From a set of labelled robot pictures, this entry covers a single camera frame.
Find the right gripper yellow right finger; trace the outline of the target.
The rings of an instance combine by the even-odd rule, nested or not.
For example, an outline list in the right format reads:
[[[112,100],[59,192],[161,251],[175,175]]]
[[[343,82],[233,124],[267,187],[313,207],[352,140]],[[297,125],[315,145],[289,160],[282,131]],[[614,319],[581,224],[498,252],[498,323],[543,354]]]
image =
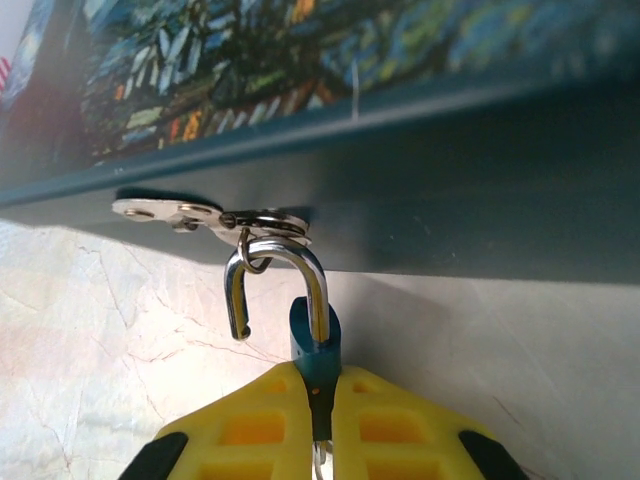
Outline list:
[[[345,366],[332,411],[335,479],[523,479],[482,424],[359,367]]]

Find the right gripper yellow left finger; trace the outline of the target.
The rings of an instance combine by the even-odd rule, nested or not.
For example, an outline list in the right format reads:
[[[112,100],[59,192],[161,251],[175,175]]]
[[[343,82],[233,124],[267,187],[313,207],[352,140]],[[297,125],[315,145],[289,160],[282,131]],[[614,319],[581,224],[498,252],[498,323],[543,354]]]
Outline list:
[[[291,362],[161,428],[122,479],[310,479],[312,421]]]

